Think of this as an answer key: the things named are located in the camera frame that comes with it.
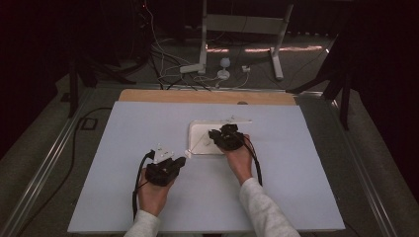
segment white cable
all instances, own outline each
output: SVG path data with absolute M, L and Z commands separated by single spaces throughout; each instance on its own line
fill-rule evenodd
M 168 70 L 173 69 L 173 68 L 179 68 L 179 67 L 181 67 L 181 65 L 168 67 L 168 68 L 164 69 L 164 74 L 161 75 L 161 76 L 165 76 Z
M 160 53 L 161 53 L 160 76 L 161 76 L 161 73 L 162 73 L 163 67 L 164 67 L 164 53 L 163 53 L 164 50 L 163 50 L 163 48 L 160 46 L 160 44 L 157 41 L 156 33 L 154 32 L 154 16 L 150 12 L 150 10 L 148 9 L 147 0 L 144 0 L 144 7 L 145 7 L 145 10 L 147 10 L 148 14 L 150 14 L 150 17 L 151 17 L 151 23 L 150 23 L 150 25 L 151 25 L 151 31 L 153 32 L 154 40 L 156 41 L 158 47 L 160 47 L 160 49 L 161 49 L 161 51 L 160 51 Z
M 241 84 L 240 86 L 233 87 L 233 88 L 231 88 L 231 90 L 232 90 L 232 89 L 238 89 L 238 88 L 240 88 L 240 87 L 242 87 L 242 86 L 246 85 L 247 81 L 249 80 L 249 74 L 250 74 L 250 72 L 247 72 L 246 81 L 244 81 L 244 83 L 243 83 L 243 84 Z
M 214 77 L 214 78 L 210 78 L 210 77 L 206 77 L 206 76 L 196 76 L 196 77 L 194 77 L 194 81 L 196 81 L 195 79 L 196 78 L 200 78 L 200 81 L 201 82 L 205 82 L 205 81 L 214 81 L 214 80 L 216 80 L 216 79 L 218 79 L 218 77 L 216 76 L 216 77 Z
M 159 50 L 157 47 L 155 47 L 154 45 L 151 45 L 151 46 L 152 46 L 152 47 L 154 47 L 154 49 L 156 49 L 158 52 L 160 52 L 160 53 L 162 53 L 162 54 L 165 54 L 165 55 L 168 55 L 168 56 L 171 56 L 171 57 L 174 57 L 174 58 L 180 59 L 180 60 L 182 60 L 182 61 L 188 62 L 188 65 L 191 65 L 191 64 L 192 64 L 190 61 L 188 61 L 188 60 L 187 60 L 187 59 L 185 59 L 185 58 L 182 58 L 182 57 L 178 57 L 178 56 L 172 55 L 172 54 L 167 53 L 167 52 L 165 52 L 165 51 L 161 51 L 161 50 Z
M 228 78 L 227 78 L 227 79 L 221 79 L 220 81 L 218 81 L 218 82 L 215 84 L 215 88 L 219 88 L 219 83 L 221 83 L 221 82 L 223 82 L 223 81 L 226 81 L 226 80 L 228 80 Z

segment metal rail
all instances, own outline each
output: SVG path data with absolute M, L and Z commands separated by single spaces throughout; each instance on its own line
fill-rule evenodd
M 339 108 L 336 101 L 331 102 L 328 104 L 329 109 L 331 110 L 331 114 L 334 117 L 334 121 L 342 134 L 342 137 L 345 140 L 345 143 L 348 145 L 349 152 L 351 153 L 351 161 L 354 165 L 355 172 L 360 180 L 361 186 L 364 189 L 364 193 L 367 197 L 368 202 L 370 203 L 370 207 L 376 217 L 378 226 L 381 230 L 382 236 L 384 237 L 397 237 L 397 232 L 395 231 L 394 225 L 392 224 L 387 211 L 382 203 L 381 198 L 377 192 L 373 181 L 370 178 L 368 170 L 364 165 L 363 159 L 357 149 L 357 146 L 352 139 L 349 131 L 344 130 L 342 124 L 339 120 Z
M 68 138 L 70 137 L 73 128 L 77 124 L 77 120 L 80 117 L 81 109 L 84 107 L 86 102 L 89 101 L 93 93 L 93 89 L 91 88 L 86 88 L 85 90 L 86 91 L 82 94 L 80 98 L 79 109 L 75 112 L 72 118 L 69 118 L 67 120 L 60 134 L 49 149 L 48 154 L 43 159 L 37 172 L 32 177 L 23 195 L 19 199 L 18 204 L 15 206 L 6 224 L 1 229 L 1 237 L 16 236 L 20 228 L 24 224 L 25 219 L 31 211 L 31 208 L 33 207 L 38 195 L 40 194 L 46 179 L 51 173 L 56 161 L 59 158 L 59 155 L 61 154 L 61 151 L 63 150 Z

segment cable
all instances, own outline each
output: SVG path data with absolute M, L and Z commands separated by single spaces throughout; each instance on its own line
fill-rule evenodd
M 192 80 L 194 80 L 194 77 L 191 74 L 188 74 Z M 201 84 L 200 82 L 194 81 L 195 83 L 197 83 L 198 85 L 202 86 L 204 89 L 206 89 L 207 91 L 211 91 L 211 89 L 207 88 L 205 85 Z
M 155 51 L 155 50 L 153 50 L 153 49 L 151 49 L 151 55 L 153 55 L 153 56 L 155 56 L 155 57 L 158 57 L 158 58 L 162 58 L 161 56 L 159 56 L 161 53 L 160 53 L 160 51 Z M 170 61 L 170 60 L 168 60 L 167 58 L 164 58 L 164 60 L 166 60 L 166 61 L 168 61 L 168 62 L 170 62 L 170 63 L 173 63 L 173 64 L 175 64 L 175 65 L 182 65 L 182 63 L 180 63 L 175 57 L 173 57 L 173 56 L 171 56 L 171 55 L 166 55 L 169 59 L 171 59 L 172 61 Z
M 272 83 L 274 83 L 275 85 L 277 85 L 280 89 L 285 90 L 275 79 L 272 79 L 271 76 L 268 75 L 268 73 L 265 71 L 265 68 L 263 68 L 263 66 L 259 65 L 259 64 L 249 64 L 250 65 L 255 65 L 258 66 L 262 72 L 264 73 L 265 77 L 268 78 Z
M 32 223 L 32 221 L 34 221 L 34 219 L 41 213 L 41 211 L 49 204 L 49 202 L 55 197 L 55 195 L 61 190 L 62 186 L 65 184 L 65 182 L 67 181 L 67 179 L 70 177 L 71 172 L 73 171 L 74 168 L 74 163 L 75 163 L 75 150 L 76 150 L 76 135 L 77 135 L 77 129 L 79 128 L 81 122 L 87 118 L 87 116 L 91 115 L 92 113 L 96 112 L 96 111 L 100 111 L 100 110 L 111 110 L 112 108 L 98 108 L 95 109 L 89 113 L 87 113 L 84 117 L 80 118 L 79 121 L 76 124 L 76 127 L 74 128 L 74 133 L 73 133 L 73 147 L 72 147 L 72 152 L 71 152 L 71 163 L 70 163 L 70 167 L 67 171 L 67 174 L 65 175 L 64 179 L 61 181 L 61 183 L 59 184 L 59 186 L 55 189 L 55 191 L 52 193 L 52 195 L 49 196 L 49 198 L 40 206 L 40 208 L 38 208 L 38 210 L 32 215 L 31 218 L 28 219 L 28 221 L 26 222 L 26 224 L 21 228 L 21 230 L 19 231 L 17 236 L 21 236 L 26 228 L 28 228 L 28 226 Z
M 157 71 L 156 64 L 154 62 L 154 58 L 153 58 L 152 53 L 151 53 L 151 56 L 150 56 L 150 61 L 151 61 L 151 64 L 152 64 L 151 68 L 154 69 L 154 72 L 156 73 L 157 81 L 160 84 L 160 90 L 164 90 L 163 83 L 159 80 L 160 75 L 158 74 L 158 71 Z
M 252 154 L 253 160 L 255 161 L 256 172 L 258 173 L 259 184 L 263 186 L 261 167 L 259 164 L 258 156 L 256 155 L 255 147 L 253 146 L 249 138 L 247 138 L 246 136 L 244 136 L 244 138 L 250 143 L 251 148 L 246 144 L 246 142 L 243 142 L 243 145 L 250 152 L 250 154 Z
M 206 81 L 214 81 L 214 80 L 217 80 L 217 79 L 218 79 L 218 77 L 217 77 L 217 76 L 216 76 L 216 77 L 213 77 L 213 78 L 209 78 L 209 77 L 206 77 L 206 76 L 196 76 L 196 77 L 194 77 L 192 80 L 193 80 L 194 82 L 198 83 L 198 81 L 196 80 L 197 78 L 200 78 L 201 83 L 205 84 L 206 86 L 208 86 L 208 87 L 210 87 L 210 88 L 211 88 L 211 86 L 210 86 L 209 84 L 205 83 L 205 82 L 206 82 Z
M 245 20 L 245 22 L 244 22 L 243 28 L 241 29 L 241 32 L 240 32 L 240 33 L 243 33 L 244 28 L 245 28 L 245 27 L 246 27 L 246 25 L 247 25 L 247 18 L 248 18 L 248 16 L 246 16 L 246 20 Z M 234 73 L 235 73 L 235 74 L 237 74 L 237 73 L 236 73 L 236 70 L 237 70 L 237 64 L 238 64 L 238 61 L 239 61 L 239 57 L 240 57 L 241 51 L 243 50 L 243 46 L 244 46 L 244 42 L 242 42 L 242 44 L 241 44 L 241 46 L 240 46 L 240 49 L 238 50 L 238 53 L 237 53 L 237 55 L 236 55 L 236 60 L 235 60 L 235 62 L 234 62 L 234 66 L 233 66 L 233 70 L 234 70 Z
M 236 137 L 244 145 L 244 147 L 246 147 L 246 149 L 249 151 L 249 153 L 252 155 L 253 161 L 255 162 L 256 173 L 258 174 L 259 184 L 261 186 L 263 186 L 261 166 L 259 164 L 258 156 L 256 155 L 256 150 L 255 150 L 255 147 L 253 146 L 253 143 L 250 141 L 250 139 L 248 137 L 243 136 L 249 142 L 249 144 L 250 144 L 250 147 L 249 147 L 246 144 L 246 142 L 243 141 L 241 139 L 241 137 L 239 137 L 235 132 L 228 131 L 228 133 L 230 133 L 231 135 Z
M 242 86 L 246 85 L 246 83 L 249 81 L 250 72 L 246 72 L 246 74 L 247 74 L 247 76 L 246 76 L 246 81 L 244 81 L 244 83 L 243 83 L 243 84 L 241 84 L 240 86 L 236 86 L 236 87 L 231 88 L 231 90 L 238 89 L 238 88 L 240 88 L 240 87 L 242 87 Z
M 141 163 L 139 164 L 139 167 L 138 167 L 138 172 L 136 174 L 136 179 L 135 179 L 135 186 L 134 186 L 134 189 L 132 191 L 132 214 L 133 214 L 133 219 L 135 219 L 136 213 L 138 211 L 138 207 L 136 205 L 136 195 L 137 195 L 138 189 L 148 183 L 148 182 L 145 182 L 144 184 L 139 185 L 139 180 L 140 180 L 140 177 L 141 177 L 142 167 L 144 166 L 145 160 L 147 158 L 150 158 L 150 159 L 153 160 L 154 155 L 155 155 L 155 151 L 153 151 L 153 150 L 151 150 L 150 152 L 145 154 L 144 157 L 141 160 Z
M 284 89 L 287 89 L 293 83 L 293 79 L 296 76 L 296 74 L 298 74 L 298 72 L 300 72 L 304 67 L 306 67 L 311 62 L 317 60 L 320 57 L 320 55 L 323 54 L 323 52 L 326 51 L 326 49 L 328 49 L 328 47 L 330 46 L 330 44 L 332 44 L 332 42 L 333 42 L 333 40 L 331 40 L 330 43 L 328 43 L 327 46 L 323 50 L 321 50 L 321 52 L 318 53 L 318 55 L 316 57 L 314 57 L 313 59 L 309 60 L 304 65 L 302 65 L 302 67 L 293 74 L 293 77 L 291 78 L 290 83 L 288 84 L 288 86 L 284 87 Z
M 179 82 L 181 82 L 181 81 L 182 81 L 182 79 L 179 79 L 179 80 L 177 80 L 177 81 L 173 82 L 172 84 L 170 84 L 170 85 L 167 87 L 167 89 L 166 89 L 166 90 L 169 90 L 170 88 L 172 88 L 174 85 L 178 84 L 178 83 L 179 83 Z
M 181 79 L 182 79 L 182 81 L 183 81 L 183 82 L 185 82 L 185 84 L 186 84 L 187 86 L 191 87 L 191 88 L 192 88 L 192 89 L 194 89 L 195 91 L 198 91 L 198 89 L 197 89 L 197 88 L 195 88 L 193 85 L 189 85 L 189 83 L 188 83 L 188 82 L 184 79 L 183 75 L 184 75 L 184 74 L 181 74 Z
M 234 8 L 234 0 L 231 0 L 230 16 L 233 15 L 233 8 Z M 216 41 L 216 40 L 220 39 L 224 34 L 225 34 L 225 32 L 222 32 L 221 35 L 219 35 L 215 39 L 208 39 L 207 41 Z
M 163 54 L 163 55 L 166 55 L 166 56 L 171 56 L 171 57 L 174 57 L 174 58 L 180 59 L 180 60 L 182 60 L 182 61 L 187 62 L 187 63 L 188 63 L 188 65 L 191 65 L 191 64 L 192 64 L 190 61 L 188 61 L 188 60 L 187 60 L 187 59 L 185 59 L 185 58 L 175 56 L 175 55 L 170 54 L 170 53 L 167 53 L 167 52 L 165 52 L 165 51 L 160 51 L 160 50 L 158 50 L 158 48 L 156 48 L 154 45 L 152 45 L 152 47 L 154 47 L 154 49 L 156 49 L 158 52 L 160 52 L 160 53 L 161 53 L 161 54 Z
M 358 231 L 354 228 L 354 227 L 352 227 L 348 222 L 346 222 L 345 220 L 343 220 L 343 223 L 344 224 L 346 224 L 346 225 L 348 225 L 348 227 L 352 230 L 352 231 L 354 231 L 354 233 L 358 236 L 358 237 L 361 237 L 361 235 L 360 235 L 360 233 L 358 233 Z

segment wrist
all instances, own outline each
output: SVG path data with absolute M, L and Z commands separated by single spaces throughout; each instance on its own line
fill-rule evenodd
M 240 186 L 243 185 L 244 182 L 246 182 L 248 179 L 253 178 L 252 174 L 241 174 L 236 176 L 238 179 L 238 183 Z
M 160 211 L 159 211 L 158 209 L 156 209 L 156 208 L 148 208 L 148 207 L 144 207 L 144 208 L 142 208 L 141 210 L 143 210 L 143 211 L 145 211 L 145 212 L 147 212 L 147 213 L 149 213 L 149 214 L 152 214 L 152 215 L 154 215 L 155 217 L 157 217 L 157 216 L 158 216 L 158 214 L 160 214 Z

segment black cable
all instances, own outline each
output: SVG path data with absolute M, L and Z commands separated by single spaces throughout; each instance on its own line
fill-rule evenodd
M 252 147 L 252 148 L 250 148 L 250 147 L 246 144 L 246 142 L 243 142 L 243 145 L 247 148 L 247 150 L 250 152 L 250 154 L 252 154 L 253 161 L 255 162 L 256 173 L 258 174 L 258 181 L 259 181 L 259 184 L 260 184 L 261 186 L 263 186 L 261 166 L 260 166 L 260 164 L 259 164 L 259 160 L 258 160 L 258 156 L 256 155 L 255 148 L 254 148 L 254 146 L 253 146 L 253 144 L 252 144 L 252 142 L 250 141 L 250 139 L 249 139 L 249 138 L 247 138 L 246 136 L 244 136 L 244 138 L 245 138 L 245 139 L 247 139 L 247 140 L 249 141 L 249 143 L 250 143 L 250 145 L 251 145 L 251 147 Z
M 41 211 L 55 197 L 55 195 L 61 190 L 62 186 L 65 184 L 65 182 L 67 181 L 67 179 L 70 177 L 71 172 L 73 171 L 73 168 L 74 168 L 74 163 L 75 163 L 75 149 L 76 149 L 75 147 L 76 147 L 77 129 L 79 128 L 81 122 L 84 119 L 86 119 L 87 116 L 91 115 L 92 113 L 94 113 L 96 111 L 100 111 L 100 110 L 111 110 L 111 109 L 112 108 L 98 108 L 98 109 L 95 109 L 95 110 L 87 113 L 84 117 L 82 117 L 82 118 L 79 119 L 79 121 L 76 124 L 76 127 L 74 128 L 74 133 L 73 133 L 73 147 L 72 147 L 72 152 L 71 152 L 71 163 L 70 163 L 70 168 L 67 171 L 67 174 L 65 175 L 64 179 L 61 181 L 61 183 L 59 184 L 59 186 L 52 193 L 52 195 L 49 196 L 49 198 L 40 206 L 40 208 L 38 208 L 38 210 L 32 215 L 32 217 L 28 219 L 28 221 L 21 228 L 21 230 L 19 231 L 19 233 L 17 234 L 17 236 L 21 236 L 25 232 L 26 228 L 28 228 L 28 226 L 32 223 L 32 221 L 34 221 L 34 219 L 41 213 Z
M 189 85 L 189 83 L 185 80 L 185 78 L 183 78 L 183 76 L 184 76 L 184 74 L 181 74 L 181 80 L 182 80 L 183 82 L 185 82 L 185 84 L 186 84 L 187 86 L 191 87 L 191 88 L 192 88 L 192 89 L 194 89 L 195 91 L 198 91 L 198 89 L 197 89 L 197 88 L 195 88 L 193 85 Z
M 152 55 L 154 55 L 154 56 L 156 56 L 156 57 L 158 57 L 158 58 L 160 58 L 161 59 L 161 56 L 160 56 L 160 52 L 159 51 L 156 51 L 156 50 L 154 50 L 154 49 L 151 49 L 151 53 L 154 53 L 154 54 L 152 54 Z M 182 63 L 180 63 L 179 62 L 179 60 L 178 59 L 176 59 L 174 56 L 172 56 L 172 55 L 168 55 L 168 54 L 166 54 L 166 53 L 163 53 L 163 54 L 165 54 L 166 55 L 166 57 L 164 57 L 164 60 L 165 61 L 167 61 L 167 62 L 170 62 L 170 63 L 173 63 L 173 64 L 175 64 L 175 65 L 182 65 Z
M 244 136 L 243 135 L 243 137 L 247 140 L 247 141 L 249 141 L 249 143 L 250 143 L 250 146 L 251 147 L 249 147 L 247 144 L 246 144 L 246 142 L 244 141 L 244 140 L 242 140 L 241 139 L 241 137 L 240 136 L 238 136 L 236 133 L 234 133 L 234 132 L 228 132 L 228 133 L 230 133 L 231 135 L 233 135 L 234 137 L 236 137 L 243 145 L 244 145 L 244 147 L 246 147 L 246 149 L 249 151 L 249 153 L 252 155 L 252 158 L 253 158 L 253 161 L 255 162 L 255 167 L 256 167 L 256 173 L 257 173 L 257 175 L 258 175 L 258 181 L 259 181 L 259 184 L 261 185 L 261 186 L 263 186 L 263 182 L 262 182 L 262 171 L 261 171 L 261 166 L 260 166 L 260 164 L 259 164 L 259 160 L 258 160 L 258 156 L 256 155 L 256 150 L 255 150 L 255 147 L 253 146 L 253 143 L 250 141 L 250 139 L 249 138 L 247 138 L 246 136 Z
M 247 25 L 247 18 L 248 18 L 248 16 L 246 16 L 246 20 L 244 22 L 243 28 L 241 29 L 241 33 L 243 33 L 244 28 Z M 238 53 L 237 53 L 237 55 L 235 57 L 235 62 L 234 62 L 234 66 L 233 66 L 234 74 L 237 74 L 237 72 L 236 72 L 237 71 L 237 64 L 238 64 L 238 61 L 239 61 L 239 57 L 240 57 L 241 51 L 243 50 L 243 46 L 244 46 L 244 42 L 242 41 L 241 42 L 240 49 L 238 50 Z
M 151 150 L 150 152 L 145 154 L 144 157 L 141 160 L 141 163 L 139 164 L 139 167 L 138 167 L 138 173 L 136 174 L 136 179 L 135 179 L 135 186 L 134 186 L 134 189 L 132 191 L 132 214 L 133 214 L 133 219 L 135 219 L 136 213 L 138 211 L 138 207 L 136 205 L 136 195 L 137 195 L 138 189 L 148 183 L 148 182 L 145 182 L 144 184 L 139 185 L 139 179 L 141 177 L 142 167 L 144 166 L 145 160 L 147 158 L 154 159 L 154 155 L 155 155 L 155 151 L 153 151 L 153 150 Z
M 160 78 L 160 73 L 157 71 L 157 67 L 156 67 L 156 64 L 154 62 L 154 57 L 153 57 L 153 54 L 152 54 L 151 51 L 150 51 L 150 55 L 151 55 L 150 56 L 150 61 L 151 61 L 151 64 L 152 64 L 151 68 L 153 68 L 154 69 L 154 72 L 156 73 L 157 81 L 158 81 L 158 83 L 160 85 L 160 90 L 164 90 L 164 85 L 161 82 L 161 80 L 159 79 Z
M 177 81 L 175 81 L 175 82 L 173 82 L 172 84 L 170 84 L 168 87 L 167 87 L 167 89 L 166 90 L 169 90 L 170 88 L 172 88 L 174 85 L 176 85 L 176 84 L 178 84 L 179 82 L 181 82 L 182 81 L 182 78 L 181 79 L 179 79 L 179 80 L 177 80 Z
M 358 231 L 354 228 L 354 227 L 352 227 L 352 225 L 350 225 L 348 222 L 346 222 L 345 220 L 343 220 L 343 223 L 344 224 L 346 224 L 346 225 L 348 225 L 348 227 L 352 230 L 352 231 L 354 231 L 354 233 L 358 236 L 358 237 L 361 237 L 361 235 L 360 235 L 360 233 L 358 233 Z
M 134 35 L 134 33 L 135 33 L 136 29 L 137 29 L 137 27 L 136 27 L 136 21 L 135 21 L 136 20 L 136 17 L 135 17 L 135 11 L 136 10 L 135 10 L 135 8 L 133 6 L 132 0 L 128 0 L 128 1 L 129 1 L 129 4 L 130 4 L 130 9 L 131 9 L 132 34 Z M 103 8 L 102 1 L 100 1 L 100 7 L 101 7 L 102 17 L 104 19 L 104 22 L 106 23 L 106 26 L 108 26 L 109 25 L 109 22 L 108 22 L 108 19 L 106 17 L 106 14 L 105 14 L 105 10 Z M 142 28 L 139 28 L 139 29 L 142 30 L 142 31 L 139 31 L 139 32 L 141 33 L 142 40 L 144 41 L 143 49 L 144 50 L 147 50 L 147 51 L 150 51 L 150 49 L 151 49 L 151 42 L 147 38 L 147 35 L 149 35 L 149 34 L 147 33 L 147 31 L 145 29 L 142 29 Z M 112 33 L 111 30 L 108 27 L 107 27 L 107 31 L 108 31 L 109 34 Z M 132 41 L 131 41 L 131 52 L 129 53 L 129 57 L 128 58 L 131 58 L 132 57 L 134 48 L 135 48 L 135 37 L 132 37 Z M 140 57 L 139 56 L 139 59 L 135 60 L 135 63 L 136 64 L 134 66 L 131 66 L 131 67 L 128 67 L 128 68 L 124 68 L 124 69 L 120 69 L 120 70 L 112 70 L 111 68 L 109 68 L 109 69 L 112 70 L 112 71 L 114 71 L 117 74 L 121 74 L 122 76 L 128 76 L 128 75 L 130 75 L 130 74 L 132 74 L 132 73 L 140 70 L 146 64 L 146 62 L 148 60 L 148 53 L 145 53 L 144 55 L 145 55 L 144 57 Z
M 300 72 L 308 64 L 310 64 L 311 62 L 317 60 L 320 57 L 320 55 L 323 54 L 324 51 L 326 51 L 326 49 L 330 46 L 330 44 L 332 44 L 332 42 L 333 42 L 333 40 L 331 40 L 330 43 L 328 43 L 327 46 L 323 50 L 321 50 L 321 52 L 318 53 L 318 55 L 316 57 L 314 57 L 313 59 L 309 60 L 304 65 L 302 65 L 302 67 L 293 74 L 293 77 L 291 78 L 290 83 L 288 84 L 288 86 L 285 87 L 285 89 L 287 89 L 291 85 L 291 83 L 293 82 L 293 79 L 296 76 L 296 74 L 298 74 L 298 72 Z
M 251 66 L 251 65 L 255 65 L 255 66 L 258 66 L 261 70 L 262 70 L 262 72 L 264 73 L 264 75 L 265 75 L 265 77 L 266 78 L 268 78 L 272 83 L 274 83 L 275 85 L 277 85 L 280 89 L 282 89 L 282 90 L 285 90 L 281 85 L 280 85 L 280 83 L 278 82 L 278 81 L 276 81 L 275 79 L 272 79 L 271 78 L 271 76 L 269 76 L 268 75 L 268 73 L 265 71 L 265 68 L 263 68 L 261 65 L 259 65 L 259 64 L 249 64 L 249 66 Z

